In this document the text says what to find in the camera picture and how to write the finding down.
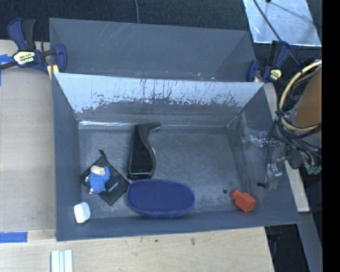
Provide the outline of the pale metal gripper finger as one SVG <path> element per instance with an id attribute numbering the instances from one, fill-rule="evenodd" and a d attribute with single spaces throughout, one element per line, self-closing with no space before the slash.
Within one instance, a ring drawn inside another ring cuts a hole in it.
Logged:
<path id="1" fill-rule="evenodd" d="M 267 133 L 251 133 L 248 135 L 249 142 L 259 148 L 264 148 L 269 145 L 269 137 Z"/>
<path id="2" fill-rule="evenodd" d="M 273 158 L 269 157 L 266 159 L 265 170 L 266 176 L 264 181 L 258 182 L 257 186 L 273 190 L 278 188 L 280 179 L 283 176 L 282 164 L 284 163 L 284 158 Z"/>

